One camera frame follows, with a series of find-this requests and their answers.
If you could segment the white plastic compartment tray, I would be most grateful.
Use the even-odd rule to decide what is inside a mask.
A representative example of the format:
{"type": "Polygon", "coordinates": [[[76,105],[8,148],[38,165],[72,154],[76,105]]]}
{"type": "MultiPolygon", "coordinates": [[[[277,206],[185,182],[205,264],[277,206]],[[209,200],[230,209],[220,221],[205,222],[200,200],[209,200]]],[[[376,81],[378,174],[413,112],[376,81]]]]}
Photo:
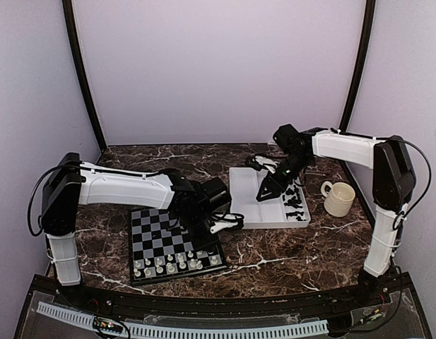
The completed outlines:
{"type": "Polygon", "coordinates": [[[244,215],[244,228],[246,230],[301,228],[308,226],[311,216],[301,186],[293,183],[301,190],[306,221],[298,222],[286,219],[282,202],[282,195],[285,192],[280,197],[268,201],[258,202],[256,200],[261,181],[266,174],[266,170],[258,172],[250,167],[230,168],[230,194],[232,196],[230,211],[244,215]]]}

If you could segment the black grey chessboard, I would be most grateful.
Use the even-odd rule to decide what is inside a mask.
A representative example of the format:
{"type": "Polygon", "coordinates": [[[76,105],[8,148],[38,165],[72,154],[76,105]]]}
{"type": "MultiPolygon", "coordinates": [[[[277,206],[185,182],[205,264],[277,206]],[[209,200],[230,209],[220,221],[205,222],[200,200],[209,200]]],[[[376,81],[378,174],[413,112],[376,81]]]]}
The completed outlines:
{"type": "Polygon", "coordinates": [[[219,238],[209,251],[196,250],[188,231],[167,211],[141,208],[133,209],[129,213],[129,273],[130,282],[133,286],[163,283],[177,278],[214,273],[227,267],[219,238]],[[193,258],[187,257],[188,251],[194,252],[193,258]],[[203,256],[198,257],[198,251],[203,251],[203,256]],[[188,269],[185,271],[178,271],[177,269],[177,263],[181,260],[177,257],[178,253],[183,253],[183,261],[187,262],[188,269]],[[173,274],[166,271],[166,262],[169,255],[175,259],[176,270],[173,274]],[[216,265],[210,263],[212,256],[216,256],[218,259],[216,265]],[[146,258],[151,261],[149,267],[145,267],[144,260],[146,258]],[[156,264],[155,260],[157,258],[163,261],[162,265],[156,264]],[[189,262],[192,259],[201,261],[203,268],[192,270],[189,267],[189,262]],[[141,272],[139,277],[134,276],[134,269],[136,268],[134,261],[141,263],[141,267],[137,268],[141,272]],[[164,272],[158,274],[156,272],[157,267],[163,267],[164,272]],[[145,276],[143,271],[145,268],[151,270],[150,276],[145,276]]]}

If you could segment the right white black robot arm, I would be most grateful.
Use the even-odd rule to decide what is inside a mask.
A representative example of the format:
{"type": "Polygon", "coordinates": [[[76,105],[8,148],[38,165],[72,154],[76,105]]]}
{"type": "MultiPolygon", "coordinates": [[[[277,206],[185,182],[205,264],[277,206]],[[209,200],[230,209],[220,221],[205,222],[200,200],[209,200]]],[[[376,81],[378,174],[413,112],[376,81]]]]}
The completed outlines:
{"type": "Polygon", "coordinates": [[[400,136],[361,136],[319,127],[299,132],[290,124],[280,126],[273,140],[282,157],[256,155],[252,159],[255,170],[267,171],[257,193],[258,202],[284,194],[317,157],[371,170],[375,226],[363,270],[375,278],[384,275],[399,246],[399,230],[417,206],[412,200],[416,174],[407,150],[411,142],[400,136]]]}

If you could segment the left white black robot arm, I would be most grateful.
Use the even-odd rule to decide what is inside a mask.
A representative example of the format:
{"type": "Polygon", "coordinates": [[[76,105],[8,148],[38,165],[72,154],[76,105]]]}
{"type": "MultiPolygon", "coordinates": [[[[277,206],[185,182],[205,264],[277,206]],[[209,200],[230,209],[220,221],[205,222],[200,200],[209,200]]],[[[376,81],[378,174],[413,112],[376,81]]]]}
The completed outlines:
{"type": "Polygon", "coordinates": [[[76,214],[79,205],[115,204],[166,210],[185,226],[199,249],[207,249],[213,234],[224,229],[240,229],[244,217],[218,209],[231,206],[227,185],[218,177],[206,182],[187,179],[178,169],[135,172],[111,169],[84,162],[78,153],[67,153],[60,163],[36,182],[30,200],[42,192],[38,231],[45,234],[63,295],[76,308],[91,302],[91,293],[82,286],[76,247],[76,214]]]}

